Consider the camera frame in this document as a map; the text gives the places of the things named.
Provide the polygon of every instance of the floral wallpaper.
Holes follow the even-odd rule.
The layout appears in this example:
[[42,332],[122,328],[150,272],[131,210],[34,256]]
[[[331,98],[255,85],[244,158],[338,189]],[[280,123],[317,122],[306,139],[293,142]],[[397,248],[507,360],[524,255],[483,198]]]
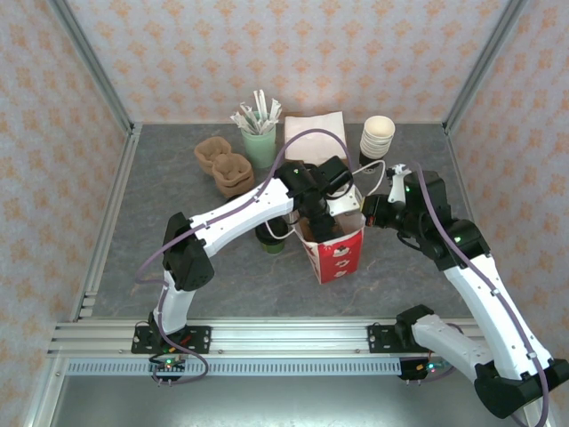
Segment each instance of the floral wallpaper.
[[123,141],[48,3],[0,2],[2,425],[24,423],[69,318]]
[[132,120],[288,111],[442,122],[507,0],[70,0]]
[[[477,223],[512,297],[569,359],[569,8],[527,4],[452,135]],[[569,387],[554,393],[569,419]]]

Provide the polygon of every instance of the paper cup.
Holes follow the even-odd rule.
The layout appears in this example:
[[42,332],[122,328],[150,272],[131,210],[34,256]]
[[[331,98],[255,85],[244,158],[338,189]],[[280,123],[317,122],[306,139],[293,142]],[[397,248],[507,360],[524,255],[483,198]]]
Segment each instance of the paper cup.
[[364,131],[375,138],[393,138],[395,124],[389,117],[373,116],[365,120]]
[[373,116],[365,120],[362,139],[359,144],[359,163],[361,166],[370,164],[373,160],[383,158],[391,146],[395,124],[385,116]]

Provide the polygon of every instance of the purple cable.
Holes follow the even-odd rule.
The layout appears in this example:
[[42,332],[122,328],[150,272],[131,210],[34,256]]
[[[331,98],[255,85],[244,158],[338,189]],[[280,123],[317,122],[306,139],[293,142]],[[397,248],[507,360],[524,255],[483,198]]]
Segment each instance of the purple cable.
[[[270,183],[270,180],[272,179],[273,175],[275,174],[276,168],[278,167],[278,164],[280,163],[283,155],[285,154],[285,150],[294,142],[296,142],[299,138],[308,135],[310,133],[324,133],[328,136],[331,136],[332,138],[334,138],[342,147],[342,149],[344,150],[344,152],[346,153],[346,158],[348,159],[348,164],[349,164],[349,170],[353,170],[353,165],[352,165],[352,161],[351,161],[351,157],[348,153],[348,148],[346,147],[346,145],[341,141],[341,139],[334,133],[327,131],[325,129],[308,129],[306,131],[303,131],[301,133],[298,133],[297,135],[294,135],[278,152],[278,154],[276,155],[276,159],[275,159],[275,163],[273,163],[273,165],[270,168],[270,171],[268,172],[268,176],[267,179],[261,184],[259,190],[257,191],[257,193],[251,197],[249,200],[247,200],[246,202],[244,202],[242,205],[236,207],[235,209],[232,209],[229,212],[223,213],[220,216],[217,216],[215,218],[212,218],[210,221],[207,222],[207,224],[214,224],[215,222],[219,222],[222,220],[227,219],[228,217],[237,214],[238,212],[243,211],[247,206],[249,206],[250,204],[255,202],[255,199],[259,198],[260,195],[262,195],[263,191],[265,191],[265,189],[267,188],[268,184]],[[170,249],[172,246],[180,243],[182,240],[184,240],[185,238],[188,238],[189,236],[191,236],[192,234],[196,233],[197,231],[201,230],[205,228],[205,224],[199,224],[197,225],[195,228],[192,228],[188,231],[186,231],[183,234],[180,234],[178,237],[176,237],[175,239],[169,241],[168,243],[166,243],[164,246],[162,246],[160,249],[158,249],[156,252],[154,252],[144,263],[142,263],[142,265],[139,267],[139,269],[136,271],[135,275],[134,275],[134,282],[139,284],[139,285],[147,285],[147,284],[158,284],[158,285],[162,285],[165,288],[165,291],[167,291],[168,289],[168,283],[165,280],[162,280],[161,278],[142,278],[142,274],[144,273],[144,271],[148,268],[148,266],[150,265],[150,263],[152,263],[158,256],[160,256],[161,254],[163,254],[165,251],[167,251],[168,249]],[[184,347],[179,346],[178,344],[176,344],[174,341],[172,341],[170,338],[168,338],[166,332],[164,331],[164,328],[162,326],[162,308],[164,307],[164,301],[166,300],[166,293],[167,292],[162,292],[160,294],[160,300],[158,301],[158,306],[157,306],[157,311],[158,311],[158,317],[156,319],[156,323],[158,324],[158,330],[160,331],[160,335],[162,336],[162,338],[164,339],[165,342],[167,342],[168,344],[170,344],[173,348],[181,351],[182,353],[188,354],[190,356],[193,356],[197,359],[199,359],[203,364],[204,364],[204,372],[200,375],[196,375],[196,376],[192,376],[183,380],[178,380],[175,383],[169,383],[170,385],[179,385],[179,384],[184,384],[184,383],[192,383],[194,381],[197,380],[201,380],[202,378],[204,378],[207,373],[209,372],[209,364],[207,363],[207,360],[205,360],[205,358],[203,356],[201,356],[200,354],[196,353],[195,351],[192,351],[190,349],[186,349]],[[163,366],[164,364],[161,365],[156,365],[156,367],[154,368],[153,372],[152,372],[152,379],[158,383],[158,385],[160,385],[162,383],[162,380],[160,380],[157,376],[157,370],[159,367]]]
[[[474,265],[472,261],[469,260],[469,258],[459,249],[459,247],[454,244],[453,240],[448,236],[448,234],[446,234],[445,228],[438,220],[437,213],[435,212],[435,208],[430,200],[429,192],[427,191],[427,183],[425,182],[425,177],[423,176],[423,170],[421,169],[421,165],[419,165],[418,162],[413,162],[413,163],[417,168],[417,176],[419,178],[419,185],[421,186],[421,193],[423,195],[423,198],[425,199],[425,205],[427,206],[427,210],[429,211],[429,214],[431,216],[433,223],[435,224],[435,227],[437,227],[438,233],[441,235],[446,245],[450,247],[453,250],[453,252],[459,258],[461,258],[461,260],[466,265],[468,265],[472,271],[476,273],[476,275],[490,288],[490,290],[495,291],[496,286],[494,285],[494,283],[492,283],[492,280],[487,278],[485,274],[482,271],[480,271],[480,269],[476,265]],[[525,335],[524,329],[522,328],[522,326],[519,323],[519,320],[517,319],[516,313],[514,313],[512,308],[509,306],[508,302],[506,301],[506,298],[504,298],[504,295],[502,295],[501,293],[496,293],[495,296],[498,298],[501,305],[504,307],[504,310],[508,313],[509,318],[511,319],[512,323],[514,324],[514,327],[519,333],[520,338],[522,339],[522,342],[524,342],[524,346],[527,349],[528,354],[535,354],[532,344],[530,343],[530,340],[527,338],[527,335]],[[541,417],[540,420],[537,422],[537,424],[535,424],[535,427],[543,427],[545,423],[548,421],[549,386],[547,378],[545,377],[545,372],[543,371],[543,368],[541,367],[541,363],[537,359],[537,356],[532,357],[532,361],[533,364],[535,365],[535,368],[537,369],[537,374],[540,377],[541,392],[543,394]],[[527,427],[515,415],[512,415],[512,418],[518,425],[522,427]]]

